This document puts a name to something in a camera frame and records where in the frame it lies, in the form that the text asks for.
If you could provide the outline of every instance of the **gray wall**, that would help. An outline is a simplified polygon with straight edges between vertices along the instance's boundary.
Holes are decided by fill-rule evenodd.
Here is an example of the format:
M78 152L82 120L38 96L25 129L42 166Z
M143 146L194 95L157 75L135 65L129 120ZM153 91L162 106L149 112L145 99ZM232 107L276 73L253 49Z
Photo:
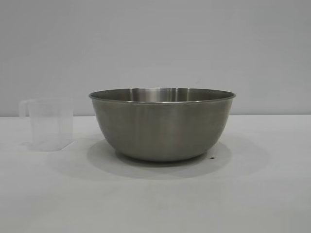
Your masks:
M124 87L237 94L233 114L311 114L310 0L1 0L0 115Z

